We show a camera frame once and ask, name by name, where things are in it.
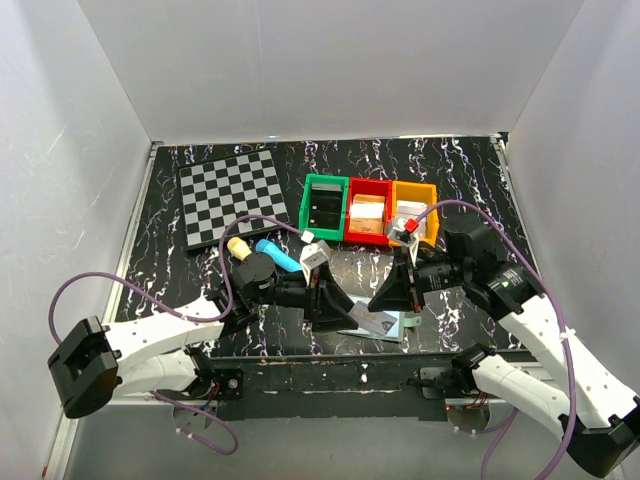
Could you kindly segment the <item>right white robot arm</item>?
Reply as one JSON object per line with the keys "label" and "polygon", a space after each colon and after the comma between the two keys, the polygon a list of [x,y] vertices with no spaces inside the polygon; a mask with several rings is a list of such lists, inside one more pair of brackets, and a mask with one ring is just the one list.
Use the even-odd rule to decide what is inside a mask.
{"label": "right white robot arm", "polygon": [[399,247],[391,271],[369,302],[372,312],[420,312],[425,295],[459,287],[479,309],[524,343],[551,376],[547,384],[494,349],[474,344],[448,370],[420,381],[447,397],[498,397],[569,442],[567,453],[604,478],[639,446],[639,396],[579,338],[562,331],[551,301],[527,269],[496,250],[492,229],[459,224],[444,232],[445,251]]}

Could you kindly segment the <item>grey-green card holder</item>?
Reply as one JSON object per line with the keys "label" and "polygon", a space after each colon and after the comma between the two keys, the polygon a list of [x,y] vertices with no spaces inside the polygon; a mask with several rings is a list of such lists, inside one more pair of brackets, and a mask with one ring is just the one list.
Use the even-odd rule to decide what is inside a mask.
{"label": "grey-green card holder", "polygon": [[369,298],[351,296],[351,300],[354,307],[350,315],[356,320],[357,327],[339,330],[339,334],[400,343],[406,329],[417,328],[422,324],[419,315],[398,311],[370,312]]}

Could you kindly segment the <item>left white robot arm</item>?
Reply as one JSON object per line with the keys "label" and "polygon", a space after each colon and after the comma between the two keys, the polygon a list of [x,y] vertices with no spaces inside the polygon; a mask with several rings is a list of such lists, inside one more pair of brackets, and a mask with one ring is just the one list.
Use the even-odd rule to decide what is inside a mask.
{"label": "left white robot arm", "polygon": [[91,316],[59,340],[47,366],[67,418],[86,417],[130,394],[166,390],[205,398],[224,382],[198,345],[235,333],[263,305],[301,310],[315,332],[357,328],[354,303],[331,274],[325,242],[305,246],[298,268],[286,273],[272,255],[239,238],[228,249],[239,261],[230,290],[114,326]]}

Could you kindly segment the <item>silver grey credit card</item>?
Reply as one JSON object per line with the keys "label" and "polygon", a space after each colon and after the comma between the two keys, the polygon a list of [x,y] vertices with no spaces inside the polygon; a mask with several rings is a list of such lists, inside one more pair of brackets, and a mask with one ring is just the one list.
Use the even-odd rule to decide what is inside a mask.
{"label": "silver grey credit card", "polygon": [[371,337],[396,337],[399,331],[399,317],[388,312],[371,312],[362,300],[355,302],[349,312],[356,321],[355,329],[344,330],[345,334]]}

